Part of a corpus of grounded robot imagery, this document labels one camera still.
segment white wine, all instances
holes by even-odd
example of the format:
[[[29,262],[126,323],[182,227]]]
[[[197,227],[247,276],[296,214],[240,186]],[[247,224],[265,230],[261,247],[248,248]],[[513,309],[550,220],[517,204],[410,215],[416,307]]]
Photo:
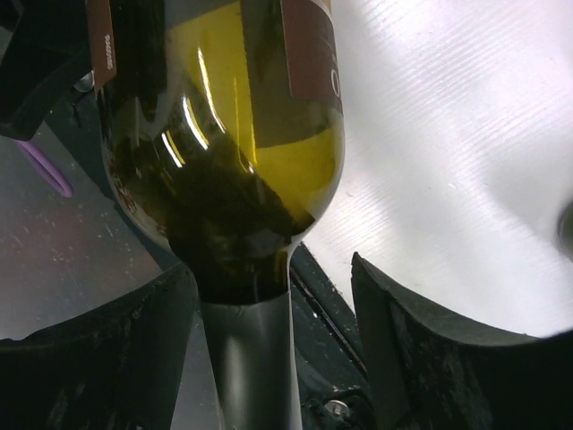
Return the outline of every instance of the white wine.
[[[201,300],[242,305],[283,294],[289,255],[342,168],[329,2],[109,5],[107,69],[95,74],[104,161],[124,209],[190,266]],[[321,21],[300,21],[313,16]],[[315,33],[324,40],[301,40]],[[319,85],[301,88],[303,79]]]

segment bottle neck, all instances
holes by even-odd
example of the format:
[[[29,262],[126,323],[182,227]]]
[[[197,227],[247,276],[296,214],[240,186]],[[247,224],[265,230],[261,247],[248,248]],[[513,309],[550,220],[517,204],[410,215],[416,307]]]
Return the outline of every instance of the bottle neck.
[[[260,259],[221,262],[199,249],[178,249],[174,253],[192,271],[203,303],[254,305],[286,294],[289,290],[291,253],[282,250]]]
[[[201,312],[224,428],[302,430],[290,295]]]

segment purple object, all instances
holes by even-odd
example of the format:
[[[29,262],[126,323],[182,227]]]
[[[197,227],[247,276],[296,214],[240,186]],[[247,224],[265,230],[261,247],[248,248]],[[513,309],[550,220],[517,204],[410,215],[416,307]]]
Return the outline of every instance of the purple object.
[[[72,197],[73,188],[64,174],[32,142],[16,141],[32,166],[63,197]]]

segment yellow liquid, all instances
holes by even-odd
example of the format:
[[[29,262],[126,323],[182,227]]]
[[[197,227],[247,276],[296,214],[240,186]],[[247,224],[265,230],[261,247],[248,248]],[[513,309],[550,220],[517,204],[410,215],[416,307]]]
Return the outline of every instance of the yellow liquid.
[[[164,1],[135,3],[112,0],[117,76],[98,98],[120,202],[190,266],[203,301],[283,294],[290,253],[338,185],[342,115],[290,95],[279,0],[172,28]]]

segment gray surface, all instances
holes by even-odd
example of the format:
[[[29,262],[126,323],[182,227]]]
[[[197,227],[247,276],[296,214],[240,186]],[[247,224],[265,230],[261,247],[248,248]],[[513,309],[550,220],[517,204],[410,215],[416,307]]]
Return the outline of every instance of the gray surface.
[[[338,194],[305,239],[352,305],[354,251],[478,321],[573,327],[573,2],[332,2]]]
[[[175,405],[171,430],[218,430],[219,415],[215,380],[209,361],[207,341],[200,317],[193,320],[193,330]]]
[[[13,142],[0,140],[0,338],[21,339],[159,275],[113,203],[47,127],[36,142],[57,161],[75,196],[62,198]]]

